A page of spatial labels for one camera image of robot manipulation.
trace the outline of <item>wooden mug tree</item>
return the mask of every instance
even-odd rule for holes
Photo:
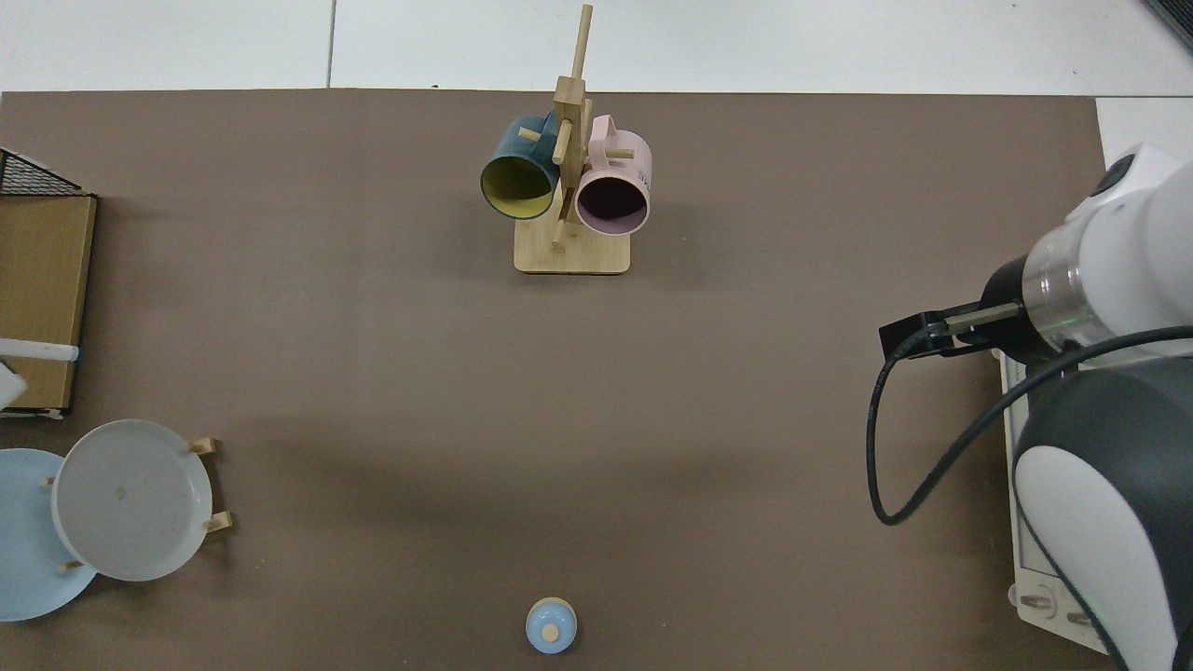
[[[618,275],[630,269],[630,236],[596,233],[582,224],[576,214],[576,186],[583,172],[592,127],[593,101],[586,97],[581,76],[592,16],[592,5],[585,5],[571,76],[561,75],[555,85],[558,138],[551,162],[560,166],[560,183],[551,207],[538,217],[514,221],[514,267],[523,272]],[[519,135],[533,141],[539,137],[525,128]],[[633,158],[630,150],[614,152],[608,156]]]

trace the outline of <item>mug handle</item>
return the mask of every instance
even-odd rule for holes
[[[608,170],[608,156],[605,150],[617,135],[611,115],[601,115],[593,119],[593,133],[588,136],[588,160],[593,170]]]

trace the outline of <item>pink mug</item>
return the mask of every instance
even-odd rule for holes
[[[592,164],[576,186],[576,214],[605,235],[629,235],[650,216],[650,167],[647,141],[613,127],[608,115],[593,119],[588,138]]]

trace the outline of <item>white plate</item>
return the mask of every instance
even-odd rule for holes
[[[140,419],[80,438],[54,482],[54,525],[67,549],[119,580],[153,580],[186,564],[211,519],[211,482],[186,448]]]
[[[45,615],[79,596],[95,571],[73,560],[54,531],[50,487],[62,457],[42,450],[0,450],[0,622]]]

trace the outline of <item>cardboard box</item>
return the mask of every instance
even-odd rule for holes
[[[0,337],[79,344],[94,196],[0,197]],[[74,364],[8,358],[29,389],[4,414],[61,417]]]

